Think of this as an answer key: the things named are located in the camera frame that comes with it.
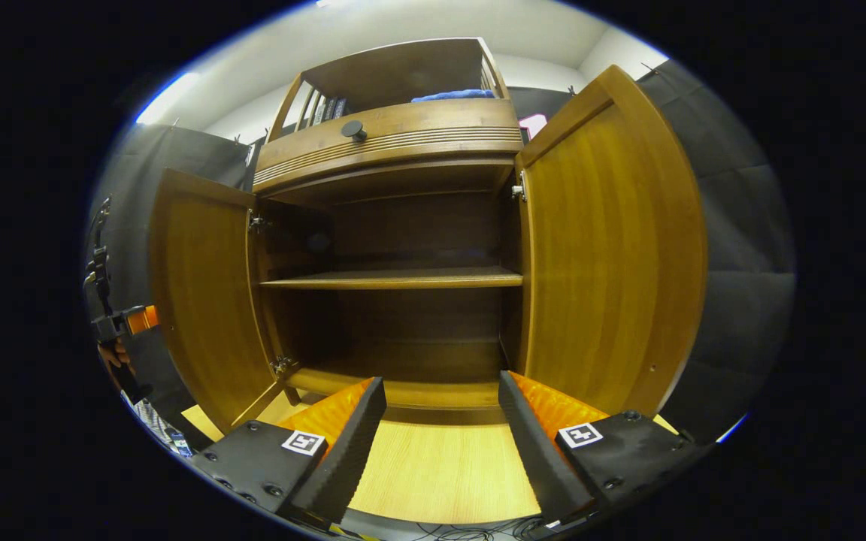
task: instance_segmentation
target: blue cloth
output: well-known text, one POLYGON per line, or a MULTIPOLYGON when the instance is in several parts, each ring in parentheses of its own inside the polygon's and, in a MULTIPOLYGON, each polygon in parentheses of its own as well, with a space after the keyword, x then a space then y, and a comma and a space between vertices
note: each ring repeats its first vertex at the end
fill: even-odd
POLYGON ((492 90, 455 90, 455 92, 440 92, 437 95, 415 97, 410 102, 416 103, 418 101, 433 101, 434 99, 461 99, 468 97, 494 97, 494 95, 492 95, 492 90))

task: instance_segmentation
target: white wall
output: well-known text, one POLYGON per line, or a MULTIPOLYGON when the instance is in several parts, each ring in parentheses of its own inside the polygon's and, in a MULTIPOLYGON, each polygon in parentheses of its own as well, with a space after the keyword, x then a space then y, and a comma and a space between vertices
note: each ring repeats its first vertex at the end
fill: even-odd
POLYGON ((609 68, 612 64, 618 65, 636 80, 649 71, 641 62, 651 68, 656 68, 657 65, 666 61, 667 57, 660 51, 640 41, 639 38, 611 26, 604 32, 601 40, 594 45, 590 55, 580 65, 580 73, 584 76, 582 86, 586 86, 588 82, 597 78, 599 74, 604 72, 604 69, 609 68))
MULTIPOLYGON (((574 90, 580 92, 588 83, 582 73, 577 69, 566 68, 563 65, 544 62, 539 59, 527 59, 509 55, 494 55, 496 68, 503 75, 506 86, 530 86, 535 89, 550 89, 567 92, 567 86, 573 85, 574 90)), ((226 114, 217 120, 212 126, 204 131, 208 134, 224 138, 236 138, 240 136, 240 143, 252 143, 260 137, 265 136, 265 128, 272 126, 276 119, 279 106, 289 91, 289 85, 280 86, 267 95, 262 95, 250 103, 226 114)), ((309 86, 303 83, 299 89, 298 97, 306 96, 309 86)), ((303 108, 303 100, 293 100, 292 107, 286 115, 284 126, 299 120, 299 111, 303 108)))

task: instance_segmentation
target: black knob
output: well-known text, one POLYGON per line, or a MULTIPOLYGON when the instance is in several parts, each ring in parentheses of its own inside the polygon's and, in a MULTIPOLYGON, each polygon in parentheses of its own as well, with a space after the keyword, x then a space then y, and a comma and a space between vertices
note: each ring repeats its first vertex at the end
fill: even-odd
POLYGON ((343 126, 343 137, 352 137, 354 141, 367 140, 367 133, 363 130, 363 122, 350 120, 343 126))

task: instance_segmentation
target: drawer front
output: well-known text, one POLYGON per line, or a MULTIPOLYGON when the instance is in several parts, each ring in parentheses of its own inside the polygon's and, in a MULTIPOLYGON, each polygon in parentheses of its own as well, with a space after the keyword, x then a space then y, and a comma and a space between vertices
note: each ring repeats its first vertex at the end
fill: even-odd
POLYGON ((406 103, 288 134, 260 150, 253 191, 265 192, 364 165, 522 149, 516 112, 508 99, 453 99, 406 103), (341 128, 363 123, 365 141, 341 128))

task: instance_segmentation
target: cabinet door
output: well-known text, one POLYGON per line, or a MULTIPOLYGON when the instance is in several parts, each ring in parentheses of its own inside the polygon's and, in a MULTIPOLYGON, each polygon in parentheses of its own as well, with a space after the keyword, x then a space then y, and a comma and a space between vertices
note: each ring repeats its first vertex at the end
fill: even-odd
POLYGON ((176 370, 224 434, 274 384, 254 309, 255 195, 165 169, 149 228, 152 295, 176 370))
POLYGON ((700 192, 680 142, 611 66, 523 147, 516 173, 526 200, 515 368, 606 413, 652 416, 683 372, 707 281, 700 192))

